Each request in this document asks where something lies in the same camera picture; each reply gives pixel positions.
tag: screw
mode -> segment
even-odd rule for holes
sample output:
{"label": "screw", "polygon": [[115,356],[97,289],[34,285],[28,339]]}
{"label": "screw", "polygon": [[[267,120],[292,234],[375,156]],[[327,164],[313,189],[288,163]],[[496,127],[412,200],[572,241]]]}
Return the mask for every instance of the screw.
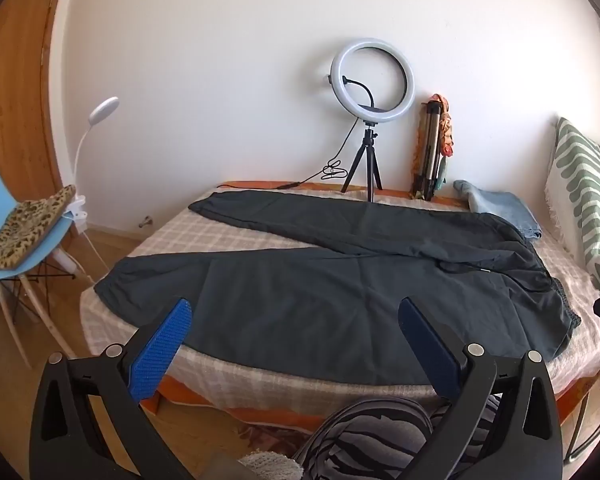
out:
{"label": "screw", "polygon": [[480,357],[484,354],[484,348],[482,348],[478,343],[471,343],[467,348],[469,354],[475,355],[476,357]]}
{"label": "screw", "polygon": [[107,357],[118,357],[122,354],[122,346],[115,344],[107,346],[107,349],[104,351]]}
{"label": "screw", "polygon": [[536,350],[530,350],[527,355],[529,356],[529,359],[535,363],[542,362],[542,356],[540,355],[540,352],[537,352]]}
{"label": "screw", "polygon": [[144,220],[142,220],[139,224],[138,227],[139,228],[143,228],[145,225],[153,225],[154,224],[154,219],[151,218],[149,215],[144,217]]}
{"label": "screw", "polygon": [[49,364],[57,365],[62,360],[62,354],[60,352],[53,352],[49,356]]}

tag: chair leg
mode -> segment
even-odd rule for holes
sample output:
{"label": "chair leg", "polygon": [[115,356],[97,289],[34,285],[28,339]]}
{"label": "chair leg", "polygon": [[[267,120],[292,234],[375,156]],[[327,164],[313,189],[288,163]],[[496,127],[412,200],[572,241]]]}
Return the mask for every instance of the chair leg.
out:
{"label": "chair leg", "polygon": [[58,342],[60,348],[62,348],[67,357],[71,359],[77,358],[75,352],[71,350],[71,347],[64,340],[64,337],[62,337],[62,334],[58,330],[58,327],[55,326],[54,322],[46,313],[46,310],[44,309],[42,303],[40,303],[40,300],[38,299],[36,293],[33,291],[33,287],[31,286],[31,283],[29,283],[29,279],[24,274],[19,274],[18,277],[22,282],[22,286],[24,287],[27,296],[31,300],[31,303],[33,303],[33,306],[35,307],[38,315],[40,316],[40,319],[45,324],[49,332],[51,332],[51,335],[54,337],[54,339]]}
{"label": "chair leg", "polygon": [[16,327],[13,325],[13,320],[11,319],[11,313],[9,312],[9,308],[7,306],[7,299],[4,296],[4,289],[2,288],[2,284],[0,283],[0,307],[2,309],[2,313],[4,314],[4,319],[7,322],[7,326],[9,327],[9,332],[11,332],[11,336],[13,340],[16,342],[16,346],[18,347],[18,351],[24,360],[24,364],[27,365],[27,368],[31,370],[31,364],[27,359],[27,355],[24,353],[24,347],[20,342],[20,337],[18,336],[18,332],[16,331]]}
{"label": "chair leg", "polygon": [[40,322],[40,318],[33,312],[33,310],[31,310],[29,308],[29,305],[27,305],[23,300],[20,299],[20,292],[21,292],[20,285],[21,285],[20,283],[13,282],[14,290],[11,291],[11,294],[16,299],[16,308],[18,308],[20,306],[23,309],[24,313],[27,315],[27,317],[33,323],[37,324]]}

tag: black tripod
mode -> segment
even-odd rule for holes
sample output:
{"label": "black tripod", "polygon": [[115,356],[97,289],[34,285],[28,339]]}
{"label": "black tripod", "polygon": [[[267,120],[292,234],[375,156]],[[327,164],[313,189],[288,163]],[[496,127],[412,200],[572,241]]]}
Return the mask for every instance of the black tripod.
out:
{"label": "black tripod", "polygon": [[362,139],[362,145],[360,146],[356,157],[353,159],[353,164],[349,170],[346,180],[342,186],[341,192],[344,193],[349,187],[349,183],[353,178],[353,174],[356,172],[356,168],[362,158],[362,153],[366,150],[366,201],[374,201],[374,179],[376,180],[376,186],[378,189],[382,189],[382,183],[380,182],[380,171],[378,170],[378,161],[376,160],[376,150],[374,149],[374,139],[378,136],[373,131],[375,123],[368,123],[365,121],[366,130],[365,137]]}

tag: checkered bedsheet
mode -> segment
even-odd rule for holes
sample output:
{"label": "checkered bedsheet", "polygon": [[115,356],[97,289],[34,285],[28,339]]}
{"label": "checkered bedsheet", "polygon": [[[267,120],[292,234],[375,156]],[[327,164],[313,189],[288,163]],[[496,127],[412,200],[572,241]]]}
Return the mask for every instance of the checkered bedsheet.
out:
{"label": "checkered bedsheet", "polygon": [[[213,191],[235,190],[226,187],[214,189],[201,198]],[[336,191],[314,190],[279,192],[365,200],[365,192],[362,191],[352,191],[346,195]],[[453,206],[390,196],[376,196],[376,202],[421,209],[460,210]],[[571,381],[592,376],[600,369],[600,319],[593,314],[591,308],[600,294],[591,285],[588,274],[576,265],[548,233],[534,245],[551,275],[562,282],[571,307],[582,318],[568,348],[548,365],[554,390],[561,392]],[[185,209],[145,240],[130,256],[307,246],[277,235],[222,224]],[[115,316],[99,300],[93,288],[85,290],[80,298],[80,318],[93,354],[100,354],[109,344],[128,341],[136,330]],[[327,416],[365,395],[392,395],[418,400],[434,396],[432,388],[424,385],[339,384],[249,368],[215,359],[186,346],[181,346],[178,350],[168,374],[218,408],[282,409],[305,415]]]}

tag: patterned pillow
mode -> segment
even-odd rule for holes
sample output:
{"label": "patterned pillow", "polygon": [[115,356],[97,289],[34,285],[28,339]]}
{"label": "patterned pillow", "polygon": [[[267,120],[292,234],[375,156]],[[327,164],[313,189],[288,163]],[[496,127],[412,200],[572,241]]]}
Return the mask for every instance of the patterned pillow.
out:
{"label": "patterned pillow", "polygon": [[600,145],[560,118],[554,150],[547,203],[562,243],[600,290]]}

